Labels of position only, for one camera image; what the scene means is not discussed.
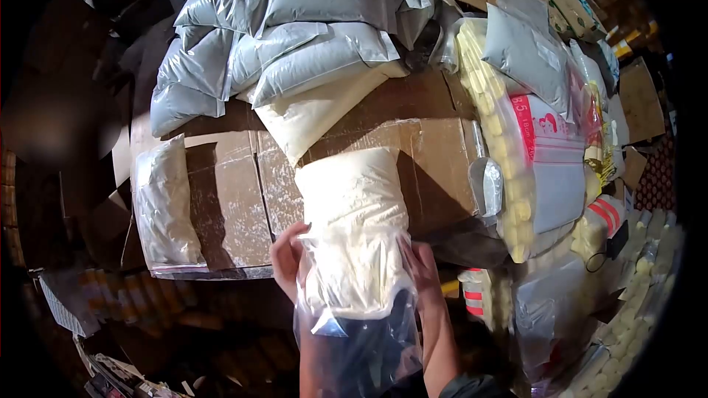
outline pile of bags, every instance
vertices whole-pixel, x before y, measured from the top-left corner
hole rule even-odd
[[[236,96],[295,165],[369,92],[408,75],[396,46],[414,49],[436,4],[446,19],[459,18],[446,1],[186,0],[152,95],[152,134],[222,116]],[[449,59],[445,34],[434,61]]]
[[[487,19],[456,23],[459,75],[503,175],[497,230],[522,263],[566,236],[618,174],[605,169],[615,149],[605,147],[609,99],[597,64],[549,28],[546,3],[487,8]]]

